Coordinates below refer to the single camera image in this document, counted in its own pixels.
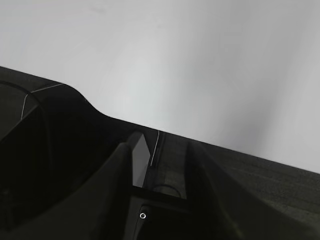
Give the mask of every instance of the white wall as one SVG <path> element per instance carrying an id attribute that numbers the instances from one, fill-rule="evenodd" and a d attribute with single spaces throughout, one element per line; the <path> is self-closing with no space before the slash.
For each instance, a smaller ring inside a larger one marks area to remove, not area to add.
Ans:
<path id="1" fill-rule="evenodd" d="M 1 0 L 0 65 L 99 111 L 320 173 L 320 1 Z"/>

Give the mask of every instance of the white backdrop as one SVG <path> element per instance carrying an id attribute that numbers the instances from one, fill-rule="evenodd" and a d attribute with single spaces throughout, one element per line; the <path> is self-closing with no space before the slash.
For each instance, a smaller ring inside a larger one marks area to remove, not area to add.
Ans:
<path id="1" fill-rule="evenodd" d="M 0 65 L 108 116 L 320 173 L 319 13 L 318 0 L 1 0 Z"/>

